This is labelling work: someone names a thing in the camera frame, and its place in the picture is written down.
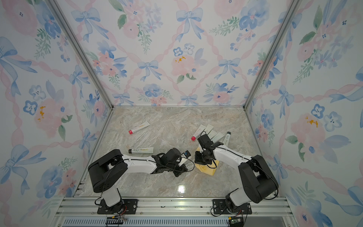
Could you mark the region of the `yellow cleaning cloth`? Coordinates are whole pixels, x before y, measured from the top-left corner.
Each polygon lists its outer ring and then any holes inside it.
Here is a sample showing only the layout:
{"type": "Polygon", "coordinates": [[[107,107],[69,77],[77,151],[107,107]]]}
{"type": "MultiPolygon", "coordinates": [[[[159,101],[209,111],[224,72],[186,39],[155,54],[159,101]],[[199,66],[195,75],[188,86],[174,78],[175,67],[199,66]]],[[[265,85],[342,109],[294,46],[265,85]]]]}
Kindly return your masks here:
{"type": "MultiPolygon", "coordinates": [[[[215,163],[217,168],[219,165],[219,160],[216,160],[215,163]]],[[[201,173],[207,174],[209,176],[213,176],[216,172],[216,168],[209,168],[207,165],[200,165],[196,163],[195,166],[201,173]]]]}

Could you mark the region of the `teal cap toothpaste tube back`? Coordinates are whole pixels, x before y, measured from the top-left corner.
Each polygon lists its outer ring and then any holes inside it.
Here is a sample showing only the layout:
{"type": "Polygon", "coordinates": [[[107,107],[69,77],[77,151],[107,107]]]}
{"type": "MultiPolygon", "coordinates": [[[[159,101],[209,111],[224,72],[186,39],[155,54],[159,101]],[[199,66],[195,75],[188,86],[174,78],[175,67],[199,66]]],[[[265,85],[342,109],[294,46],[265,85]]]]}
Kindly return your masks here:
{"type": "Polygon", "coordinates": [[[217,132],[216,132],[216,131],[214,131],[214,130],[211,130],[211,131],[209,132],[209,134],[208,134],[208,137],[209,137],[210,139],[213,139],[216,135],[217,135],[217,132]]]}

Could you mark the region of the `teal cap toothpaste tube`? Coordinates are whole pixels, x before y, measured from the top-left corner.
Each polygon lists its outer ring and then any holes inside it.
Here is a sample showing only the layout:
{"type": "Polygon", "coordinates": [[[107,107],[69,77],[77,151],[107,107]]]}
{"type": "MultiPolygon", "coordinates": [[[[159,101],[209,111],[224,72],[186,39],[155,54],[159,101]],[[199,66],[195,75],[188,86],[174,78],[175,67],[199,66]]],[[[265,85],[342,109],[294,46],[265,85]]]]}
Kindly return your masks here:
{"type": "Polygon", "coordinates": [[[208,137],[209,137],[210,139],[213,139],[216,135],[217,135],[217,132],[216,132],[216,131],[214,131],[214,130],[211,130],[211,131],[209,132],[209,134],[208,134],[208,137]]]}
{"type": "Polygon", "coordinates": [[[216,143],[221,140],[225,135],[221,132],[218,132],[211,140],[216,143]]]}

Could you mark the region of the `dark green cap toothpaste tube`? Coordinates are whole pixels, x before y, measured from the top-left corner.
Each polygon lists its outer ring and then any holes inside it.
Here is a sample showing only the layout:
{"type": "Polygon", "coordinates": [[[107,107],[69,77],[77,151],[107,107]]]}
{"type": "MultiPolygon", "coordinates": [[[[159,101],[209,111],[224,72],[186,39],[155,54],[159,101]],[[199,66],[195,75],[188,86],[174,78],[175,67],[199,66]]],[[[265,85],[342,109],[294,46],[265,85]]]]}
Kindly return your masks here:
{"type": "Polygon", "coordinates": [[[214,126],[208,124],[207,127],[205,128],[204,132],[206,134],[209,134],[212,130],[213,130],[214,126]]]}

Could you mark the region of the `black cap toothpaste tube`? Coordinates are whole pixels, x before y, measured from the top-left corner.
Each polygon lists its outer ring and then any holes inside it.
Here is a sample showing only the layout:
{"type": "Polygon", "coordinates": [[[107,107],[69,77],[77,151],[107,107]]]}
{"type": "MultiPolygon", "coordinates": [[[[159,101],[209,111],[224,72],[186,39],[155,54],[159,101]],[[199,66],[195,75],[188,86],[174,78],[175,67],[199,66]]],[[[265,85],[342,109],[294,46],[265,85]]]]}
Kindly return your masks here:
{"type": "Polygon", "coordinates": [[[192,169],[194,167],[194,164],[192,161],[190,161],[187,158],[181,158],[179,166],[185,166],[185,167],[187,167],[187,169],[192,169]]]}

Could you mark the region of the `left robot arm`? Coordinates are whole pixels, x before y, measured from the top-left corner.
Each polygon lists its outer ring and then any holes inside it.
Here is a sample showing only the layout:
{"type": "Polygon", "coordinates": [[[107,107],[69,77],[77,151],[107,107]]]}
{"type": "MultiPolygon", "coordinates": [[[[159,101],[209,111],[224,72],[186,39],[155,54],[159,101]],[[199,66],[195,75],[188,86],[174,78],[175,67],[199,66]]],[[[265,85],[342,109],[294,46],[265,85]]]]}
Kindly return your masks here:
{"type": "Polygon", "coordinates": [[[189,169],[185,162],[191,156],[189,151],[181,153],[173,148],[167,153],[160,153],[149,157],[133,157],[123,155],[120,150],[114,149],[91,163],[88,173],[93,191],[100,193],[101,201],[107,209],[113,208],[122,202],[121,194],[115,183],[124,175],[131,173],[161,174],[173,172],[178,177],[189,169]]]}

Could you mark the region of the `toothpaste tube near left arm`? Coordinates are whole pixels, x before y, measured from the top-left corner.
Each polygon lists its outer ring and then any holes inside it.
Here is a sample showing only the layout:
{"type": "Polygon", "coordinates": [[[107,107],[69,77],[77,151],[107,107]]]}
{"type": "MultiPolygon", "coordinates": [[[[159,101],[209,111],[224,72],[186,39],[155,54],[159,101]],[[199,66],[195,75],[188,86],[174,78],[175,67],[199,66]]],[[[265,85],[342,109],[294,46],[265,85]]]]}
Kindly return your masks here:
{"type": "Polygon", "coordinates": [[[129,154],[153,154],[153,153],[154,153],[153,147],[129,149],[129,154]]]}

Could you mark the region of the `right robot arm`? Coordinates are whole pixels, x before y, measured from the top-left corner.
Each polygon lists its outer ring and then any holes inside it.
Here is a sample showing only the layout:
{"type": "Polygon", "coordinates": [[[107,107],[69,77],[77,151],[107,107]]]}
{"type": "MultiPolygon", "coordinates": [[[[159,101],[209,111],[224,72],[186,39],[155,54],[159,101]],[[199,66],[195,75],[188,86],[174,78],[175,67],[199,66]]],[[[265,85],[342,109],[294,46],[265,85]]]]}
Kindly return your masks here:
{"type": "Polygon", "coordinates": [[[213,143],[210,140],[199,140],[199,145],[201,151],[195,152],[196,164],[207,166],[218,160],[239,172],[242,187],[226,196],[225,203],[229,212],[239,212],[241,206],[250,202],[259,203],[273,192],[278,192],[277,180],[262,156],[244,155],[221,142],[213,143]]]}

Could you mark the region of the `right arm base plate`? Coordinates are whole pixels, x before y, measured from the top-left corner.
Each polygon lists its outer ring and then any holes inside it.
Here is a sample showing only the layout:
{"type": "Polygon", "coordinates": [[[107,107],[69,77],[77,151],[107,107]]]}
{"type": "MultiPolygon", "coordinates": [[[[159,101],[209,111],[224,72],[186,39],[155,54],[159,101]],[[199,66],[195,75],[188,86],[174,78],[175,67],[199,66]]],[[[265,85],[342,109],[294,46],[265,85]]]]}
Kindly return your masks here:
{"type": "Polygon", "coordinates": [[[220,215],[237,215],[237,214],[252,214],[249,203],[244,203],[238,207],[226,204],[226,199],[213,199],[212,212],[215,216],[220,215]]]}

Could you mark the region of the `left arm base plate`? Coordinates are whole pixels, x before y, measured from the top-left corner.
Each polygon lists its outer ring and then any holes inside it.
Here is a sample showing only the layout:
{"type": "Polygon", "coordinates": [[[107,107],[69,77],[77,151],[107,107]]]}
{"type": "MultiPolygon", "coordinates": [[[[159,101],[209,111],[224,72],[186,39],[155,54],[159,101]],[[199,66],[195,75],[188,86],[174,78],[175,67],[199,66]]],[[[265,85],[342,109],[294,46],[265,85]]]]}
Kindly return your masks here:
{"type": "Polygon", "coordinates": [[[136,209],[139,200],[137,199],[122,199],[120,202],[112,207],[108,207],[104,199],[98,205],[97,214],[99,215],[123,215],[123,214],[136,214],[136,209]]]}

